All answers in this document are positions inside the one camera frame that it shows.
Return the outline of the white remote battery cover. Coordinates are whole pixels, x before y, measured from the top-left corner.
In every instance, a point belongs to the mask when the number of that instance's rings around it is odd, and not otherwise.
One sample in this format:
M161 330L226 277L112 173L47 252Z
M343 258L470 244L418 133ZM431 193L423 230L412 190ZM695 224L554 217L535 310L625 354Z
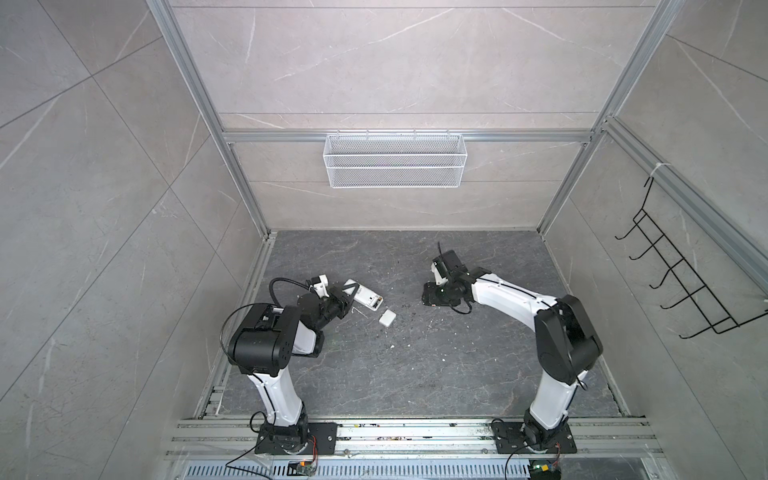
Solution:
M387 309L379 318L378 322L383 325L384 327L390 327L394 320L396 319L397 315L395 312Z

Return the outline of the white remote control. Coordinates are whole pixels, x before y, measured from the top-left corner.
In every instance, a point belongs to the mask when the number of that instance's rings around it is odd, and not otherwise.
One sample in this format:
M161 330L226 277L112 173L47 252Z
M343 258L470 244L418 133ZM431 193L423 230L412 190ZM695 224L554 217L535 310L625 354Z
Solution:
M363 286L353 279L348 279L342 290L353 297L354 301L368 308L371 311L377 311L383 304L383 297L371 289Z

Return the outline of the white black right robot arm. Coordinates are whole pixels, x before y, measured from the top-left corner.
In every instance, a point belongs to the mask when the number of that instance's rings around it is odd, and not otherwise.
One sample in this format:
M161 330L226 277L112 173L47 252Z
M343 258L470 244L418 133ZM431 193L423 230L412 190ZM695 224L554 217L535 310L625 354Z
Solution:
M576 391L603 353L602 342L581 301L533 292L491 271L470 269L455 251L432 260L434 280L424 284L422 303L456 311L461 303L491 307L528 327L535 336L542 377L520 428L523 445L545 451L568 426Z

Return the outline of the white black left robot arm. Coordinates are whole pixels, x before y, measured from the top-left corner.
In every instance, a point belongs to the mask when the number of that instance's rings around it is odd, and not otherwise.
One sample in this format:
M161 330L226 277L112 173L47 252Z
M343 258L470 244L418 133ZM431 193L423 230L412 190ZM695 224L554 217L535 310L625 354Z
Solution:
M355 281L330 284L320 275L304 283L277 277L269 289L279 282L300 286L306 293L293 305L273 299L236 308L231 315L244 317L231 337L219 342L228 362L250 379L261 397L265 408L258 431L261 441L298 454L311 442L310 426L288 364L294 357L319 356L324 327L352 310L361 286Z

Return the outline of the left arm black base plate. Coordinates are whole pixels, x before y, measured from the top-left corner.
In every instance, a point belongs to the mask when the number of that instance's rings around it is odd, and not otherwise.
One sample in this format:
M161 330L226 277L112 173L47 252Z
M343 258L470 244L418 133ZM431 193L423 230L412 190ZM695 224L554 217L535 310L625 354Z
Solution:
M311 422L290 427L262 425L259 429L256 454L320 455L335 452L339 425L333 422Z

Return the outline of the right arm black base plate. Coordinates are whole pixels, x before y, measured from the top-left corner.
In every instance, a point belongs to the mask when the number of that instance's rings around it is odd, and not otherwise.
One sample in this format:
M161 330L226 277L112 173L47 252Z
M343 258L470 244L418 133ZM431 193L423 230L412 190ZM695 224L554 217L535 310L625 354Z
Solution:
M551 430L542 429L535 421L503 421L493 419L489 427L497 452L575 454L577 446L568 421Z

